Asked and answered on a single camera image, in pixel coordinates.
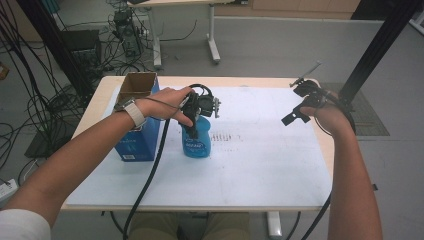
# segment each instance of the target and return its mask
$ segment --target electronic equipment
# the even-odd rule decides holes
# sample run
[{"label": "electronic equipment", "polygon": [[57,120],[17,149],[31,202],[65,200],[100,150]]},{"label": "electronic equipment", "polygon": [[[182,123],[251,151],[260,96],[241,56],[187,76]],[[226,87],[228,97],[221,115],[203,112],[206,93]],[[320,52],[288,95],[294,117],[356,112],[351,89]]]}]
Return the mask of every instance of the electronic equipment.
[{"label": "electronic equipment", "polygon": [[202,84],[192,84],[191,88],[201,88],[203,91],[207,91],[207,95],[199,95],[196,92],[190,92],[183,102],[181,111],[193,122],[192,127],[184,126],[187,134],[190,138],[197,138],[196,120],[199,115],[206,117],[212,116],[212,112],[215,111],[215,118],[218,118],[219,105],[221,102],[218,98],[212,95],[212,91]]},{"label": "electronic equipment", "polygon": [[131,10],[115,12],[113,21],[116,27],[115,35],[122,42],[125,56],[139,56],[141,54],[139,30],[134,26]]},{"label": "electronic equipment", "polygon": [[321,63],[317,62],[317,64],[311,70],[299,77],[294,83],[290,84],[290,87],[297,85],[293,92],[304,99],[299,105],[293,108],[293,111],[290,114],[281,119],[281,121],[285,126],[289,125],[297,118],[300,118],[304,123],[307,123],[309,120],[311,120],[311,118],[300,112],[301,107],[307,106],[313,108],[322,108],[327,103],[327,101],[330,101],[345,115],[347,120],[349,120],[353,131],[355,132],[355,122],[353,121],[352,115],[350,113],[351,107],[339,101],[339,99],[333,96],[330,91],[320,88],[316,82],[312,80],[305,80],[304,77],[314,71],[319,65],[321,65]]},{"label": "electronic equipment", "polygon": [[60,35],[79,66],[95,68],[100,65],[102,46],[99,30],[61,31]]}]

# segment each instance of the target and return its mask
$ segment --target wristwatch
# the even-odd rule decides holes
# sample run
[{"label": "wristwatch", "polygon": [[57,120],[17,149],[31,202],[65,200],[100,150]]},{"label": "wristwatch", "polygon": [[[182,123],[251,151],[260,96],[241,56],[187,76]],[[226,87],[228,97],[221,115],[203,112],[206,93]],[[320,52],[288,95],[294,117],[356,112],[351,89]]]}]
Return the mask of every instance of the wristwatch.
[{"label": "wristwatch", "polygon": [[115,105],[114,109],[116,112],[127,111],[127,113],[134,121],[134,128],[142,127],[146,122],[143,113],[140,111],[137,105],[135,105],[134,97],[124,98]]}]

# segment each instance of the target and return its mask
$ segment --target person's knee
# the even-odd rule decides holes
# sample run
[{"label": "person's knee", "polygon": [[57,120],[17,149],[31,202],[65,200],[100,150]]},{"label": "person's knee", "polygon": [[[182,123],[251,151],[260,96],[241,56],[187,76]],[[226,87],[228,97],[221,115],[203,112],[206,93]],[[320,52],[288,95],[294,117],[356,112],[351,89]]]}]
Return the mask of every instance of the person's knee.
[{"label": "person's knee", "polygon": [[248,240],[249,220],[249,213],[211,213],[203,240]]},{"label": "person's knee", "polygon": [[177,239],[176,213],[136,213],[131,221],[130,240]]}]

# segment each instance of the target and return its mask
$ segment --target cardboard box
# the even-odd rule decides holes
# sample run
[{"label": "cardboard box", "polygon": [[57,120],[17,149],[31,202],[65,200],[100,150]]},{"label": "cardboard box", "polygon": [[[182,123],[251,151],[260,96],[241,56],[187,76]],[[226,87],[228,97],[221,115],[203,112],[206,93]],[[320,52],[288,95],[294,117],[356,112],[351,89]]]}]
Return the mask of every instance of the cardboard box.
[{"label": "cardboard box", "polygon": [[[127,97],[140,99],[157,91],[159,91],[159,83],[156,73],[128,73],[122,83],[117,102]],[[141,130],[129,131],[115,146],[122,161],[153,161],[159,125],[159,120],[148,117]]]}]

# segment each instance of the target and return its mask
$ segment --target white sleeve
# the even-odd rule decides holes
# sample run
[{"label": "white sleeve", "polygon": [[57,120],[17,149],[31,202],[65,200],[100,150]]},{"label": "white sleeve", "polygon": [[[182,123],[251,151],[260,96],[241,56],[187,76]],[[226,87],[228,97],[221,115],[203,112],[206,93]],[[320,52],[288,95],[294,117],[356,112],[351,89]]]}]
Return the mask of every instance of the white sleeve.
[{"label": "white sleeve", "polygon": [[49,240],[50,226],[37,213],[8,209],[0,211],[0,239],[2,240]]}]

